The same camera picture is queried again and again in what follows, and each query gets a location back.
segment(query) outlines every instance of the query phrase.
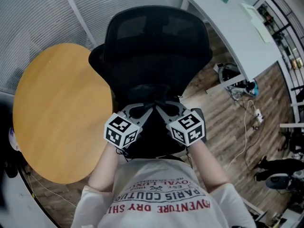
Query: round wooden table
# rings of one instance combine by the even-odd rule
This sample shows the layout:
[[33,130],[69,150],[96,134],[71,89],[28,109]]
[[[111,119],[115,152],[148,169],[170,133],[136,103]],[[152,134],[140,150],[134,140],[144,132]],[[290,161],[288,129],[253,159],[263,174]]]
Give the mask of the round wooden table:
[[111,91],[89,65],[89,54],[76,44],[52,46],[29,64],[16,90],[13,122],[21,152],[53,182],[90,174],[106,145]]

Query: shirt sleeve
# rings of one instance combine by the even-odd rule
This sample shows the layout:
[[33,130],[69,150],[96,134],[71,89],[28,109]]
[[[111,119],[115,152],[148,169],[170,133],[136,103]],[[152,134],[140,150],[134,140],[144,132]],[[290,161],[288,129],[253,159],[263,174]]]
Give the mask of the shirt sleeve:
[[210,195],[218,203],[230,227],[256,228],[252,216],[231,183],[224,184]]
[[111,192],[99,192],[85,186],[71,228],[95,228],[112,204]]

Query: black office chair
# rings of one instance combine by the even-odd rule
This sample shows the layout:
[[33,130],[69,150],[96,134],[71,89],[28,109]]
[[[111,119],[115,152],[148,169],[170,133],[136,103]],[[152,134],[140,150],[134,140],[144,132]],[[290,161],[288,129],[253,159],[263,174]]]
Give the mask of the black office chair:
[[[176,108],[164,102],[179,102],[188,83],[211,59],[207,30],[199,18],[176,8],[144,6],[112,18],[105,43],[91,52],[89,63],[111,87],[118,111],[129,104],[157,101],[174,115]],[[140,116],[145,110],[138,109],[133,115]],[[185,146],[167,133],[162,118],[153,111],[141,138],[127,149],[129,158],[182,151]]]

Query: power strip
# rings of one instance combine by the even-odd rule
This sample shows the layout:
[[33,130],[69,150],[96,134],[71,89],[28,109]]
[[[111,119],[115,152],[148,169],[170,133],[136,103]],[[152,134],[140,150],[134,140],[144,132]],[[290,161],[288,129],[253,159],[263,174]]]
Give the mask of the power strip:
[[263,120],[264,120],[264,117],[262,116],[262,113],[260,111],[260,109],[256,109],[255,110],[255,116],[257,117],[257,121],[262,124]]

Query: white desk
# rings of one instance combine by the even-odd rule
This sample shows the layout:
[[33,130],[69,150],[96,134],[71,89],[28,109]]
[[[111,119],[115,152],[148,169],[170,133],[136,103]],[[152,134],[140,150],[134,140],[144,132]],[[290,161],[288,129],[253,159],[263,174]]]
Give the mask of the white desk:
[[191,3],[210,23],[233,56],[241,75],[217,85],[208,94],[241,80],[252,80],[273,65],[281,53],[272,40],[265,43],[250,18],[241,9],[244,0],[184,0],[181,8],[187,10]]

